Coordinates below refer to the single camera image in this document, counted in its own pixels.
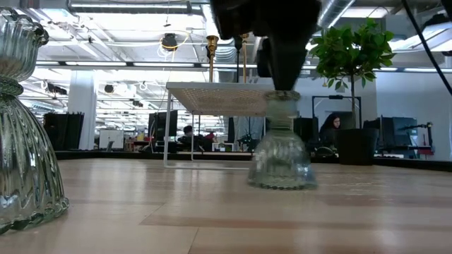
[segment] ductwork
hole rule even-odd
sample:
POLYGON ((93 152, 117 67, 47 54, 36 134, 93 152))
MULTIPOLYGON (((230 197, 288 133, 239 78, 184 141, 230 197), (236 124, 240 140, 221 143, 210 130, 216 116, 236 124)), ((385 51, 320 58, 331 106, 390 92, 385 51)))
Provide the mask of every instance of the ductwork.
POLYGON ((322 11, 317 24, 322 28, 334 26, 354 2, 355 0, 328 0, 322 4, 322 11))
POLYGON ((135 4, 134 2, 115 2, 106 0, 5 0, 2 6, 12 8, 67 8, 72 13, 130 13, 130 14, 184 14, 203 16, 200 4, 192 5, 190 1, 181 4, 135 4))
POLYGON ((203 16, 200 5, 186 4, 126 4, 113 1, 69 0, 68 9, 73 13, 131 13, 131 14, 184 14, 203 16))

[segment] white metal table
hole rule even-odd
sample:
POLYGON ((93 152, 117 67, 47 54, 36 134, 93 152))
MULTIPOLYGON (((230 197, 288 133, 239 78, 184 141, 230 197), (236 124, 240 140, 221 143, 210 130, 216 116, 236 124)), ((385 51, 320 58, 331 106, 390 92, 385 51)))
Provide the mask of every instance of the white metal table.
MULTIPOLYGON (((191 112, 191 122, 194 125, 195 115, 211 116, 262 116, 266 115, 264 95, 273 90, 271 84, 244 83, 167 83, 167 118, 165 126, 165 148, 163 165, 168 169, 204 169, 199 165, 190 167, 174 167, 168 165, 168 140, 170 135, 171 98, 176 97, 191 112)), ((194 136, 191 136, 191 160, 194 159, 194 136)), ((216 169, 245 169, 220 167, 216 169)))

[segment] black planter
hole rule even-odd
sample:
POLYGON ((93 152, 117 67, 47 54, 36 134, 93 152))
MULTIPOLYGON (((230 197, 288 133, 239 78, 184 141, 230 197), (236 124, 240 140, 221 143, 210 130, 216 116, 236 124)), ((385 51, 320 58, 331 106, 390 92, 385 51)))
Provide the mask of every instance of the black planter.
POLYGON ((344 165, 372 165, 376 139, 374 128, 339 130, 336 133, 339 162, 344 165))

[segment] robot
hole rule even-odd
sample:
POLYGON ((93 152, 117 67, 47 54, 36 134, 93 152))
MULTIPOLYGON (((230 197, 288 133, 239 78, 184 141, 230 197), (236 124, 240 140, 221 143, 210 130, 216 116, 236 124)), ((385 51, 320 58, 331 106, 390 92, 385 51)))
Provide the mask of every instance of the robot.
POLYGON ((276 90, 292 90, 316 32, 320 1, 210 0, 210 5, 222 40, 247 32, 266 37, 257 54, 258 74, 271 77, 276 90))

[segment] glass candle holder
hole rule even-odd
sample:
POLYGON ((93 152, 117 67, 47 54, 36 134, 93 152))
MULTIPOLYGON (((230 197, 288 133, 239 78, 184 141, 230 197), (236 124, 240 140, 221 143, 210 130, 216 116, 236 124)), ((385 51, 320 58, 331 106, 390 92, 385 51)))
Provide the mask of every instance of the glass candle holder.
POLYGON ((55 153, 41 124, 16 96, 49 41, 39 23, 0 8, 0 234, 49 221, 67 210, 55 153))
POLYGON ((301 138, 292 130, 299 98, 299 93, 295 91, 271 91, 266 94, 266 114, 271 130, 256 148, 248 177, 250 184, 281 190, 317 186, 309 153, 301 138))

